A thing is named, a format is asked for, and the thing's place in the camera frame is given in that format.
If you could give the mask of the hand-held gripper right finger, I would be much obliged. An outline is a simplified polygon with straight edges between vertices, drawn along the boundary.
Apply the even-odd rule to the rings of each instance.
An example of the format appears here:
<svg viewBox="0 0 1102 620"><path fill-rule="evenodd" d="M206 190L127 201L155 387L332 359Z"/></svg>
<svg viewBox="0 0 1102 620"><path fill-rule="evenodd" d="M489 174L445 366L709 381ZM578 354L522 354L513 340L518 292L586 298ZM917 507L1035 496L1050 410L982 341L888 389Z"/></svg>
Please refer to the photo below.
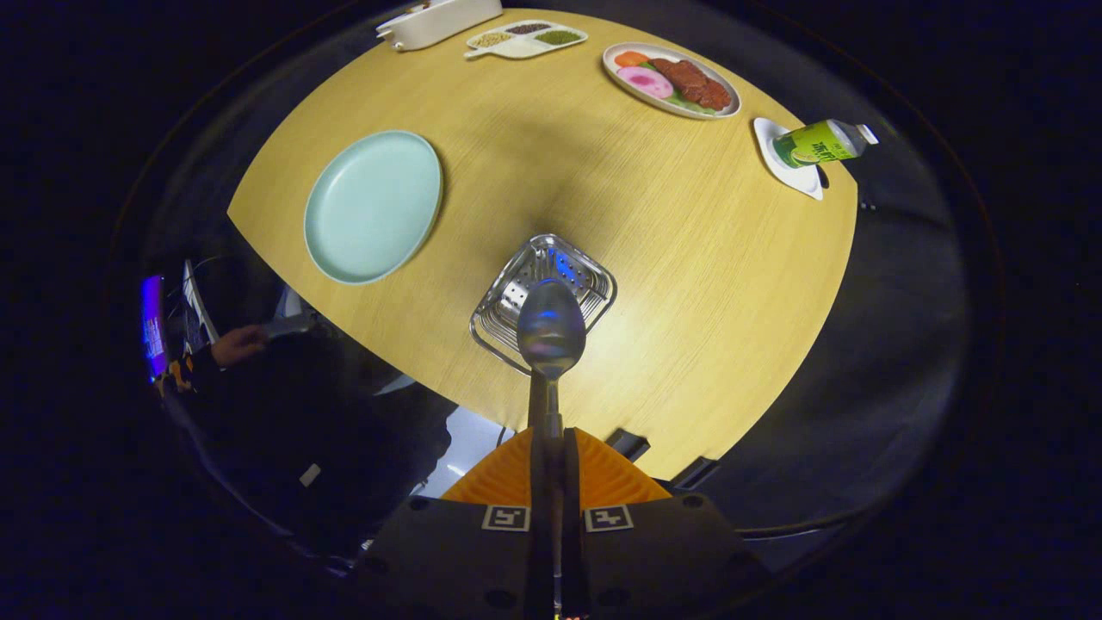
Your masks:
<svg viewBox="0 0 1102 620"><path fill-rule="evenodd" d="M564 437L568 613L713 619L761 592L771 570L704 494L671 494L582 429Z"/></svg>

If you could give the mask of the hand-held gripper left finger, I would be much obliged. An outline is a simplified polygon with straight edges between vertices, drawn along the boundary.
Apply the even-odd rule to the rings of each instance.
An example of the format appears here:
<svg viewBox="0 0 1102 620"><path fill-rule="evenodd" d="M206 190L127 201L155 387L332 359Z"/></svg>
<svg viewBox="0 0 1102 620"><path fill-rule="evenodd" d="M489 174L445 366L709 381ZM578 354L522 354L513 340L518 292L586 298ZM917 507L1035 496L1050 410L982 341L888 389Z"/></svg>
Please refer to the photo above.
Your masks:
<svg viewBox="0 0 1102 620"><path fill-rule="evenodd" d="M357 563L374 619L548 619L552 561L541 445L521 431L440 498L412 494Z"/></svg>

